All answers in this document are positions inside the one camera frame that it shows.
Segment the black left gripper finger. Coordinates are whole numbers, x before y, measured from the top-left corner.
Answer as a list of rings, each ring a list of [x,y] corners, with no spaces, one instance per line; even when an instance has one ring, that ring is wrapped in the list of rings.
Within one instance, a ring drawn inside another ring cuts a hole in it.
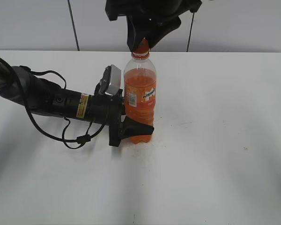
[[[129,117],[125,117],[121,122],[121,139],[126,139],[140,135],[151,135],[154,131],[154,127],[151,125],[137,122]]]

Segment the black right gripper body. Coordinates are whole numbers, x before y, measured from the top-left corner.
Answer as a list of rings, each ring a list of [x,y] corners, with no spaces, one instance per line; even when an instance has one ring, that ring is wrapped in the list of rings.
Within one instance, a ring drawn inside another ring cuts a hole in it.
[[[105,12],[110,21],[125,17],[127,23],[140,25],[181,24],[183,13],[196,13],[200,0],[107,0]]]

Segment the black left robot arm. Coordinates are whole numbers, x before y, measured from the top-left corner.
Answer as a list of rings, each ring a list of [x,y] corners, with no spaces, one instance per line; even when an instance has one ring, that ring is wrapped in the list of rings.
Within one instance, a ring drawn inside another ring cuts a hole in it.
[[[61,87],[44,79],[45,74],[60,76],[53,70],[36,72],[26,66],[10,66],[0,58],[0,96],[24,106],[30,121],[43,135],[65,146],[77,143],[82,147],[108,126],[109,145],[118,147],[123,139],[153,133],[152,125],[139,123],[126,115],[120,88],[121,71],[115,65],[105,68],[93,95]],[[60,117],[67,122],[71,119],[87,121],[89,125],[99,124],[100,128],[91,135],[85,133],[75,139],[66,139],[64,132],[56,137],[36,123],[34,114]]]

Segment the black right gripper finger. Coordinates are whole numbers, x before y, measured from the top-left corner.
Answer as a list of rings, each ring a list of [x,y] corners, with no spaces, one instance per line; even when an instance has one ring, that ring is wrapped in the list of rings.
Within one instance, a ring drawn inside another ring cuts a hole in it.
[[[126,17],[127,21],[127,45],[130,52],[134,52],[141,41],[148,34],[148,20],[133,18],[131,15]]]
[[[181,20],[178,16],[169,21],[152,23],[145,35],[149,48],[155,47],[166,35],[178,29],[180,25]]]

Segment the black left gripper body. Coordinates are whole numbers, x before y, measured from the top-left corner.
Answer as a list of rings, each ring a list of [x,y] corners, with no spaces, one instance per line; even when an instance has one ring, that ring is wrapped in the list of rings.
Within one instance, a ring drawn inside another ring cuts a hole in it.
[[[109,145],[118,147],[120,139],[120,123],[123,111],[122,89],[113,95],[100,94],[96,88],[88,101],[88,121],[105,124],[109,127]]]

